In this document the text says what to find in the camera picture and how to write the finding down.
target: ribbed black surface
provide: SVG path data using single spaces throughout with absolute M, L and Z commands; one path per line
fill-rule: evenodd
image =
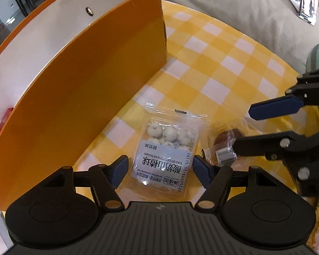
M 248 247 L 227 234 L 217 217 L 196 212 L 190 203 L 133 202 L 107 214 L 98 228 L 70 246 L 36 250 L 20 245 L 7 255 L 308 255 L 306 246 L 283 251 Z

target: table leg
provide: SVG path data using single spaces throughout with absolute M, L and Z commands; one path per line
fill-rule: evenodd
M 15 0 L 15 1 L 17 2 L 18 7 L 20 8 L 22 14 L 23 14 L 25 17 L 27 17 L 28 13 L 27 13 L 27 10 L 25 9 L 24 4 L 22 3 L 22 1 L 21 1 L 21 0 Z

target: brown snack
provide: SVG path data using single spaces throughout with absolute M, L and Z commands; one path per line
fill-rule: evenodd
M 240 137 L 245 136 L 245 135 L 244 135 L 239 129 L 237 129 L 237 128 L 233 128 L 232 131 L 233 131 L 233 134 L 234 134 L 234 137 L 235 137 L 235 138 L 240 138 Z M 220 134 L 216 137 L 216 139 L 215 139 L 215 141 L 214 141 L 214 145 L 217 145 L 217 144 L 220 144 L 220 143 L 222 143 L 222 142 L 227 141 L 227 139 L 228 139 L 228 132 L 229 132 L 229 130 L 226 130 L 226 131 L 220 133 Z

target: person on phone screen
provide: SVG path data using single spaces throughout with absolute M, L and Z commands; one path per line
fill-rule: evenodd
M 302 0 L 303 3 L 303 11 L 304 13 L 308 16 L 308 17 L 313 17 L 312 13 L 313 13 L 313 9 L 314 9 L 314 5 L 312 0 Z

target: package label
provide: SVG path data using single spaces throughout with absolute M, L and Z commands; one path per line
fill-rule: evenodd
M 142 140 L 132 176 L 144 185 L 164 186 L 181 192 L 190 168 L 191 151 Z

